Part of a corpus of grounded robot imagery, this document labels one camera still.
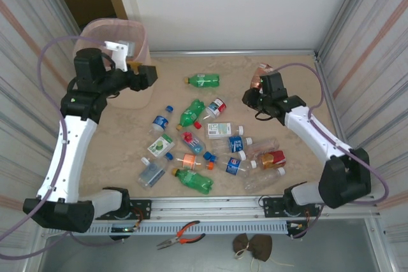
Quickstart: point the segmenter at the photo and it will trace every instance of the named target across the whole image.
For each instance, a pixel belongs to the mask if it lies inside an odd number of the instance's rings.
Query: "bottle label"
[[[205,75],[197,75],[197,87],[202,87],[204,86],[205,83]]]
[[[241,136],[232,136],[229,139],[229,147],[231,152],[238,152],[244,149],[244,144],[242,142]]]
[[[210,105],[207,106],[207,109],[214,114],[217,118],[225,109],[227,108],[226,104],[219,98],[212,101]]]
[[[269,152],[261,156],[263,169],[279,168],[286,164],[286,158],[282,151]]]
[[[192,110],[190,110],[189,108],[186,109],[183,114],[190,117],[192,121],[195,121],[197,119],[197,115]]]
[[[184,169],[194,169],[196,156],[193,154],[184,154],[182,167]]]
[[[197,172],[195,172],[195,171],[187,170],[187,174],[186,174],[186,176],[183,178],[182,183],[183,183],[183,184],[188,184],[188,183],[190,183],[190,182],[194,179],[194,177],[195,177],[196,174],[197,174]]]
[[[159,168],[157,164],[151,162],[142,173],[140,178],[145,182],[146,186],[153,187],[154,184],[164,175],[164,170]]]
[[[153,120],[153,123],[160,125],[163,128],[163,130],[165,130],[168,125],[168,120],[163,116],[157,116],[156,119]]]
[[[183,142],[190,148],[192,152],[194,152],[194,154],[198,155],[204,150],[204,147],[201,144],[200,140],[191,132],[184,132],[180,136]]]
[[[227,168],[225,169],[225,172],[230,173],[232,175],[237,175],[240,163],[241,163],[240,160],[230,158]]]
[[[231,136],[231,124],[207,124],[208,137]]]
[[[163,156],[165,153],[169,152],[171,148],[174,147],[174,141],[172,140],[171,137],[169,137],[167,134],[163,134],[160,136],[153,144],[151,144],[147,150],[154,155],[154,157],[157,156]]]

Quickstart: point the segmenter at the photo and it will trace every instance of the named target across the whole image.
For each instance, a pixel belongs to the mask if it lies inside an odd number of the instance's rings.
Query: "corrugated metal wall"
[[[37,56],[52,38],[76,34],[59,0],[0,0],[0,232],[20,220],[22,202],[33,197],[48,171],[58,116],[41,95]],[[43,81],[59,101],[74,77],[73,42],[50,48]],[[28,221],[0,244],[7,255],[28,253],[37,225]],[[0,271],[22,271],[24,261],[0,261]]]
[[[356,0],[323,50],[323,70],[350,144],[385,177],[386,235],[408,269],[408,0]]]

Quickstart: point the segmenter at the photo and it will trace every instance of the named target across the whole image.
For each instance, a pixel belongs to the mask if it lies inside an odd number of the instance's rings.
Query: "pink trash bin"
[[[132,41],[135,43],[135,52],[131,61],[141,62],[145,65],[151,64],[146,30],[139,22],[117,18],[97,19],[84,28],[81,36],[93,38],[98,41]],[[75,57],[77,51],[83,48],[99,48],[109,56],[112,55],[112,51],[107,50],[105,47],[91,43],[90,41],[77,40],[74,46],[73,56]],[[108,99],[108,103],[118,108],[144,108],[149,103],[153,90],[154,84],[148,89],[139,92],[124,89],[115,99]]]

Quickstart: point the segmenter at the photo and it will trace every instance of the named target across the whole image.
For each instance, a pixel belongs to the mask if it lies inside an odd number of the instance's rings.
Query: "metal floor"
[[[249,272],[252,259],[249,252],[239,261],[233,258],[235,236],[208,235],[198,243],[174,245],[160,251],[156,245],[169,236],[133,236],[125,244],[100,248],[83,247],[67,238],[43,256],[40,271]],[[95,243],[107,241],[105,237],[80,238]],[[261,271],[379,271],[361,219],[320,220],[303,241],[291,241],[283,234],[272,235],[272,239],[272,258],[295,267],[268,261],[261,263]]]

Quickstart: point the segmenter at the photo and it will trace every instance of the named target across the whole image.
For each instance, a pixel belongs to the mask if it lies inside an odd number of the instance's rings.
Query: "string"
[[[237,253],[235,253],[234,258],[237,259],[237,260],[242,259],[244,257],[245,251],[248,250],[248,248],[249,248],[249,242],[248,242],[246,248],[243,248],[242,250],[239,250]]]
[[[253,257],[252,260],[251,260],[251,272],[254,272],[254,270],[252,270],[252,264],[254,263],[254,259],[255,259],[255,257]],[[260,272],[260,271],[261,271],[261,263],[259,262],[259,259],[258,259],[258,270],[257,270],[257,272]]]
[[[274,264],[278,264],[278,265],[280,265],[280,266],[287,266],[287,267],[294,267],[294,266],[295,266],[294,264],[281,264],[281,263],[279,263],[279,262],[277,262],[277,261],[274,261],[274,260],[272,259],[272,257],[269,257],[269,261],[272,261]]]

